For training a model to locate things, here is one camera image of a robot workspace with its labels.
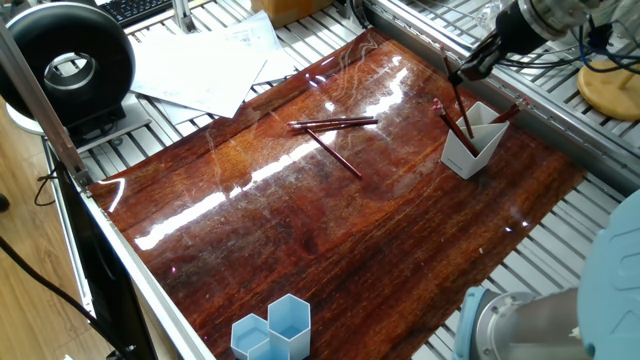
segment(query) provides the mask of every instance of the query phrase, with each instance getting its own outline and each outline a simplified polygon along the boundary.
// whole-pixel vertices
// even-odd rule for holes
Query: wooden board
[[[584,176],[511,126],[462,180],[434,97],[459,116],[443,74],[368,30],[90,190],[216,358],[233,322],[292,293],[312,359],[408,359]],[[362,180],[286,126],[363,114],[380,123],[321,135]]]

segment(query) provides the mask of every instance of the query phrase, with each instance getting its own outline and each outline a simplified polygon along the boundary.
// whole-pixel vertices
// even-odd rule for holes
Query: table
[[[463,181],[435,96],[459,116],[442,74],[368,30],[90,190],[217,358],[286,293],[311,303],[311,358],[409,358],[584,176],[511,126]],[[362,180],[286,127],[361,114],[380,123],[322,138]]]

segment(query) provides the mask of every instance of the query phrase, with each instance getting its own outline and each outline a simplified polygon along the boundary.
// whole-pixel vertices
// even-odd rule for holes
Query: white cup
[[[463,179],[468,179],[485,167],[495,152],[502,136],[507,131],[509,123],[491,124],[498,114],[483,103],[477,102],[467,111],[469,123],[473,129],[473,139],[469,139],[480,153],[473,157],[469,150],[449,130],[447,142],[444,145],[441,161]],[[468,136],[464,120],[457,122],[462,132]]]

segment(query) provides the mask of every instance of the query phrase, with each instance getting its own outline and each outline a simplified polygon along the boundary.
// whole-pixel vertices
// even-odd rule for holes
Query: paper sheet
[[[165,100],[158,100],[157,104],[159,104],[160,111],[164,113],[173,125],[178,125],[206,114],[204,111],[188,108]]]
[[[240,28],[149,39],[134,46],[137,66],[131,90],[233,117],[267,58],[259,46],[243,43],[266,43],[269,36],[259,28]]]
[[[295,73],[295,67],[289,55],[284,52],[278,36],[276,35],[269,16],[266,12],[261,11],[256,15],[248,18],[240,24],[234,25],[231,28],[251,28],[257,27],[261,32],[270,33],[271,38],[268,42],[265,42],[263,49],[267,55],[267,63],[264,65],[262,71],[254,81],[255,84],[264,83],[267,81],[280,80],[284,77],[290,76]]]
[[[249,19],[245,20],[242,23],[236,24],[234,26],[231,26],[221,31],[216,31],[213,33],[187,35],[187,37],[189,38],[191,38],[192,36],[201,36],[201,37],[203,36],[203,37],[202,39],[196,39],[197,41],[189,42],[189,44],[191,45],[188,45],[188,46],[194,46],[194,43],[198,43],[198,42],[202,43],[201,46],[211,46],[210,44],[215,43],[220,50],[223,50],[226,48],[227,50],[225,52],[227,53],[229,51],[232,51],[231,49],[237,49],[237,47],[242,47],[249,53],[258,53],[261,56],[265,56],[266,63],[264,64],[263,68],[261,69],[257,77],[253,79],[252,81],[253,84],[279,80],[295,73],[295,67],[293,66],[293,62],[291,58],[284,52],[284,49],[280,45],[280,41],[278,40],[276,32],[273,29],[273,26],[271,25],[271,21],[269,20],[269,16],[264,11],[261,11],[260,13],[250,17]],[[162,45],[152,44],[152,48],[150,49],[150,51],[149,49],[146,49],[143,51],[139,50],[140,47],[144,47],[146,45],[146,42],[145,42],[145,45],[137,46],[136,60],[138,62],[138,68],[140,68],[140,66],[145,66],[145,67],[149,66],[147,65],[148,62],[150,61],[148,60],[148,58],[152,56],[146,56],[147,54],[145,54],[145,52],[147,53],[155,52],[155,56],[157,58],[160,58],[160,59],[166,58],[166,56],[162,54],[162,50],[159,51],[158,49],[158,47],[162,46],[166,49],[165,51],[170,51],[172,53],[175,53],[175,51],[171,50],[171,48],[172,48],[172,44],[176,42],[176,39],[171,39],[172,37],[173,35],[168,35],[166,37],[164,36],[161,37],[161,39],[159,38],[150,39],[151,42],[156,42],[156,41],[163,42]],[[206,58],[207,56],[207,55],[200,54],[202,52],[200,48],[196,48],[193,50],[189,49],[188,51],[192,52],[192,54],[189,54],[189,58],[190,58],[189,60],[184,60],[185,56],[179,56],[179,59],[182,59],[182,60],[175,59],[175,62],[183,61],[182,62],[183,67],[185,66],[193,67],[193,61],[191,60],[192,58],[195,58],[196,56],[204,56]],[[165,61],[166,60],[162,61],[161,66],[163,67],[166,66]],[[233,68],[239,71],[238,69],[239,66],[233,66],[234,64],[231,64],[231,65],[232,65],[231,69],[228,69],[228,73],[232,73]],[[155,67],[156,70],[154,71],[159,71],[158,66],[156,66],[155,64],[151,64],[150,66]],[[180,67],[180,65],[176,65],[176,64],[173,64],[170,66],[173,66],[174,68]],[[169,118],[172,124],[177,125],[179,123],[194,119],[198,116],[203,115],[204,114],[203,111],[211,112],[213,114],[226,116],[226,117],[232,116],[232,115],[228,115],[231,113],[231,106],[221,107],[222,102],[227,102],[224,105],[229,105],[228,98],[231,96],[225,97],[219,102],[211,101],[205,104],[208,106],[196,107],[193,104],[193,101],[190,101],[189,99],[185,99],[185,96],[182,96],[183,94],[179,94],[179,95],[166,94],[160,91],[161,87],[159,87],[158,86],[159,84],[156,84],[156,83],[158,81],[164,81],[164,78],[160,77],[158,79],[149,80],[149,77],[151,76],[151,74],[145,74],[150,72],[147,70],[148,69],[142,70],[142,73],[140,74],[136,73],[137,81],[134,82],[134,87],[132,87],[132,90],[145,93],[147,95],[154,96],[161,99],[159,101],[159,104],[161,107],[160,110]],[[240,75],[238,80],[240,81],[246,80],[249,77],[248,76],[249,74],[245,74],[245,75],[247,76],[243,77],[242,75]],[[239,84],[238,86],[234,87],[235,90],[240,91],[238,88],[239,88]],[[247,91],[244,92],[242,96],[242,100],[244,100],[244,97],[246,96],[246,93],[248,91],[249,91],[249,88],[247,88]],[[237,109],[237,107],[240,106],[242,100],[238,102],[237,96],[233,96],[233,98],[234,98],[233,104],[234,105],[237,104],[235,105]]]

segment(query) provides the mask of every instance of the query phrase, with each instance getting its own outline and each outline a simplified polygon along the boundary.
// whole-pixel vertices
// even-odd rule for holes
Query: metal grating
[[[405,2],[416,11],[438,21],[441,26],[469,44],[474,44],[482,37],[481,29],[477,28],[475,20],[469,14],[481,8],[486,0],[458,0],[446,4]],[[199,5],[192,12],[198,29],[209,31],[248,18],[253,14],[250,6],[250,0],[218,0]],[[132,42],[144,42],[147,38],[165,35],[167,32],[178,34],[180,30],[171,20],[164,20],[130,34],[129,39]],[[296,69],[302,70],[354,39],[362,29],[350,22],[343,22],[336,9],[330,7],[276,32]],[[558,91],[570,94],[567,96],[567,103],[586,114],[592,114],[593,110],[579,101],[577,89],[569,85],[575,84],[575,81],[570,81],[574,72],[575,69],[564,68],[544,74],[525,72],[522,75],[548,89],[550,94]],[[253,86],[247,100],[276,84],[277,82],[267,82]],[[215,121],[215,116],[204,115],[174,126],[151,98],[141,96],[138,100],[152,118],[151,123],[83,154],[82,158],[92,179],[97,181],[115,175]],[[623,139],[635,140],[636,147],[640,146],[640,136],[636,134],[640,130],[634,132],[637,123],[618,122],[615,125],[615,120],[597,120],[599,118],[595,113],[591,117],[595,121],[604,122],[602,126],[608,126],[607,129],[612,131],[626,125],[624,130],[618,131],[618,135]],[[607,226],[609,214],[622,200],[623,196],[593,175],[587,175],[539,226],[532,229],[530,235],[482,286],[496,292],[528,291],[539,295],[577,286],[596,234]],[[459,312],[454,312],[413,359],[450,359],[458,317]]]
[[[486,35],[484,30],[476,24],[475,14],[489,3],[489,0],[395,0],[393,2],[402,3],[426,19],[433,21],[436,25],[441,26],[466,42],[469,49],[478,44]],[[616,43],[618,48],[624,45],[622,42],[616,41]],[[567,49],[571,46],[559,45],[559,47],[560,49]],[[634,51],[633,54],[640,54],[640,50]],[[560,58],[574,56],[576,56],[575,51],[563,53],[558,52],[554,47],[545,45],[532,56],[525,58],[514,57],[514,59],[535,62],[555,61]],[[602,131],[614,135],[615,138],[622,140],[621,143],[623,145],[639,154],[640,127],[638,124],[640,122],[616,120],[603,115],[589,105],[578,91],[577,74],[581,67],[582,65],[577,62],[573,65],[553,70],[514,69],[514,71],[527,81],[543,89],[551,100],[568,104],[577,112],[584,114],[592,125],[598,126]]]

